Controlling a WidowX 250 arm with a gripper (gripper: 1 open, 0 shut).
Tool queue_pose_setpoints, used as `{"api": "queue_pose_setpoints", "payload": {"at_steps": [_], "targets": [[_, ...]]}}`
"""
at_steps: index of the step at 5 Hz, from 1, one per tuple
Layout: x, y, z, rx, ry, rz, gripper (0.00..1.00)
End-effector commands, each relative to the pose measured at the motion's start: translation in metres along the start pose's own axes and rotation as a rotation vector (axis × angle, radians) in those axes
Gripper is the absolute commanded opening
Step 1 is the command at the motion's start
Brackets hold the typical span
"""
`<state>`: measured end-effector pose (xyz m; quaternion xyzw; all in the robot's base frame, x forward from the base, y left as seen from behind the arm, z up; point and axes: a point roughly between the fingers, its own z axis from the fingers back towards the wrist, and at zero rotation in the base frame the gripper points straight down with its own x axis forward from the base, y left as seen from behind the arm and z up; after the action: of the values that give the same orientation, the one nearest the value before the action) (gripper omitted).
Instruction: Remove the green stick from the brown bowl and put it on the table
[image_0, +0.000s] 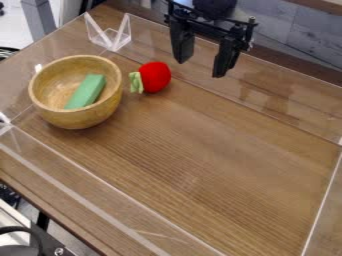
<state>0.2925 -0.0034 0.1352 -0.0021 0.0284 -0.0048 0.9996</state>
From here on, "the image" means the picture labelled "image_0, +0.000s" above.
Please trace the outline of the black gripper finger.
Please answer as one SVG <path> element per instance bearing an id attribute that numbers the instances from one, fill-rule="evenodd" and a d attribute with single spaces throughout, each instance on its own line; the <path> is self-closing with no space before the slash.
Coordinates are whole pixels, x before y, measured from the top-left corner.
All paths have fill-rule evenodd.
<path id="1" fill-rule="evenodd" d="M 219 51 L 214 59 L 214 78 L 222 78 L 227 71 L 234 68 L 239 53 L 241 50 L 237 40 L 230 36 L 223 37 L 219 44 Z"/>
<path id="2" fill-rule="evenodd" d="M 194 55 L 195 35 L 190 24 L 171 19 L 170 37 L 174 58 L 183 64 Z"/>

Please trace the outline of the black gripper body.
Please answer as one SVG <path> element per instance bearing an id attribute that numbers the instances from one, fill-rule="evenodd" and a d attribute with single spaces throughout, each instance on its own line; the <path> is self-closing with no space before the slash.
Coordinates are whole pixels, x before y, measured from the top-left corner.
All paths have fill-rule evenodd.
<path id="1" fill-rule="evenodd" d="M 257 18 L 238 6 L 238 0 L 166 0 L 166 17 L 189 22 L 194 30 L 218 40 L 229 35 L 243 51 L 253 48 Z"/>

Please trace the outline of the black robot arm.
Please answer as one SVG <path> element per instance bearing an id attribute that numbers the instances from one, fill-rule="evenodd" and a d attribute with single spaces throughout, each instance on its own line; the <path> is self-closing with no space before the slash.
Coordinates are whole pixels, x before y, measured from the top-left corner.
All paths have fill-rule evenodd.
<path id="1" fill-rule="evenodd" d="M 242 51 L 253 48 L 257 18 L 237 7 L 238 0 L 166 0 L 165 22 L 170 28 L 173 54 L 183 64 L 194 55 L 195 35 L 219 43 L 213 77 L 221 78 L 235 67 Z"/>

